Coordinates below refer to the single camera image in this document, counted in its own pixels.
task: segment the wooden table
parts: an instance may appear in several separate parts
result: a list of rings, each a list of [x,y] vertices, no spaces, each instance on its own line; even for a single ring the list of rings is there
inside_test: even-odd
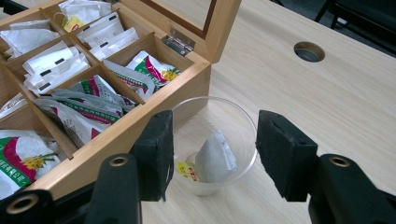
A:
[[[294,45],[325,51],[303,61]],[[396,194],[396,60],[270,1],[243,1],[210,95],[282,114],[318,143],[319,156],[355,161],[375,185]],[[176,181],[165,203],[143,203],[144,223],[310,223],[307,203],[287,203],[259,160],[239,182],[197,197]]]

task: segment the round hole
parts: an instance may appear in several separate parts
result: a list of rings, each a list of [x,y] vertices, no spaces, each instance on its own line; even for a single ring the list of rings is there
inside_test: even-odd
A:
[[[300,42],[294,46],[294,52],[304,61],[318,63],[324,59],[324,50],[310,42]]]
[[[332,164],[336,166],[348,167],[350,165],[349,161],[340,157],[330,157],[329,160]]]
[[[12,215],[22,213],[35,206],[37,202],[38,202],[37,195],[35,194],[24,195],[20,198],[17,198],[14,202],[12,202],[7,207],[7,212]]]
[[[113,160],[110,161],[110,165],[112,165],[112,166],[122,166],[126,162],[128,162],[128,158],[126,158],[126,157],[117,157],[117,158],[114,158]]]

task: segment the metal hinge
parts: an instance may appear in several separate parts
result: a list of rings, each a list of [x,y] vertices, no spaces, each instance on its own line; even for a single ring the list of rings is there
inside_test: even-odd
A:
[[[183,56],[193,51],[195,46],[194,41],[175,28],[171,28],[171,33],[163,39],[163,43]]]

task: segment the wooden box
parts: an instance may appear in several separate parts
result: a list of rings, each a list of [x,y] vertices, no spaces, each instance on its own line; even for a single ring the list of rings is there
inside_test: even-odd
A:
[[[28,9],[0,21],[0,30],[8,30],[9,25],[14,22],[48,19],[50,29],[60,34],[59,38],[16,59],[7,61],[0,56],[0,90],[2,92],[0,105],[5,104],[18,92],[21,92],[28,102],[28,105],[0,119],[0,129],[37,130],[50,133],[66,155],[67,159],[28,188],[48,189],[52,192],[54,199],[94,181],[103,159],[113,154],[128,152],[153,114],[170,109],[185,99],[208,95],[211,64],[220,59],[241,0],[195,1],[197,6],[190,6],[191,12],[187,14],[184,12],[184,16],[178,16],[176,11],[159,4],[161,2],[159,0],[128,0],[112,5],[112,9],[119,12],[124,29],[134,27],[140,39],[110,56],[108,58],[110,61],[127,64],[137,52],[144,49],[159,61],[172,64],[182,71],[179,77],[156,91],[147,100],[143,100],[124,85],[107,70],[102,62],[89,53],[86,46],[79,42],[77,34],[84,27],[70,33],[66,32],[61,26],[63,16],[59,16],[58,4],[60,2],[59,0],[49,1],[42,6]],[[202,25],[193,25],[185,19],[185,15],[193,15],[199,11],[197,8],[200,4],[207,6],[204,22]],[[192,51],[189,52],[191,48],[184,44],[177,48],[165,44],[175,38],[178,38],[178,42],[183,41],[187,45],[194,43]],[[135,109],[81,148],[76,148],[63,128],[57,126],[35,106],[32,100],[37,97],[23,85],[26,72],[22,64],[44,49],[59,43],[60,40],[63,40],[67,46],[75,46],[83,52],[91,68],[66,81],[58,88],[70,89],[71,85],[77,81],[99,74],[119,94],[128,96],[139,103]],[[6,49],[7,43],[0,40],[0,50],[4,52]]]

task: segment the tea bag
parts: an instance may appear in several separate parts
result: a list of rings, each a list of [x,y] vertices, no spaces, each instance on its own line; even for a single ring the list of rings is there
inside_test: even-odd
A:
[[[79,114],[87,119],[94,120],[99,123],[113,124],[120,119],[121,114],[116,108],[106,109],[100,108],[94,104],[87,104],[74,99],[68,99],[61,96],[42,96],[41,99],[52,100],[76,110]]]
[[[117,94],[116,91],[98,75],[76,83],[72,86],[72,91],[95,95],[114,104],[121,105],[125,112],[129,112],[134,108],[134,102],[132,100]]]
[[[44,72],[26,74],[23,85],[36,95],[44,94],[90,67],[83,53],[53,65]]]
[[[0,119],[18,110],[24,105],[27,105],[27,102],[19,92],[0,108]]]
[[[16,58],[58,38],[59,34],[46,29],[24,29],[0,31],[0,36],[12,48]]]
[[[112,111],[114,113],[117,113],[120,117],[123,116],[122,107],[120,105],[109,102],[108,100],[100,98],[99,96],[85,94],[79,91],[70,91],[64,89],[53,90],[52,95],[64,97],[70,100],[75,100],[84,105],[91,105],[103,109],[105,111]]]
[[[102,61],[104,58],[117,53],[121,49],[125,49],[138,39],[139,36],[137,35],[134,27],[132,27],[121,34],[114,36],[106,43],[91,49],[90,53],[92,53],[98,60]]]
[[[53,100],[39,99],[33,102],[47,116],[64,126],[67,135],[78,148],[83,147],[111,125],[87,119],[76,110]]]
[[[30,59],[26,61],[22,67],[30,74],[42,73],[77,55],[78,50],[76,47],[65,48],[43,55],[39,58]]]
[[[144,50],[134,56],[126,67],[150,77],[159,87],[166,85],[181,74],[174,66],[159,62]]]
[[[0,130],[0,200],[45,175],[61,160],[55,140],[30,130]]]
[[[49,20],[40,21],[22,21],[16,22],[9,25],[11,30],[24,30],[24,29],[46,29],[50,30]]]
[[[81,43],[87,43],[91,48],[102,45],[114,36],[124,32],[117,11],[93,22],[77,34]]]
[[[111,13],[111,4],[103,1],[68,0],[58,6],[68,21],[72,18],[77,21],[76,25],[78,27]],[[70,24],[67,27],[78,28]]]
[[[103,60],[103,62],[111,72],[134,90],[143,100],[147,100],[157,90],[157,86],[146,75],[108,60]]]
[[[195,170],[200,182],[226,181],[236,170],[236,158],[221,130],[215,130],[195,157]]]

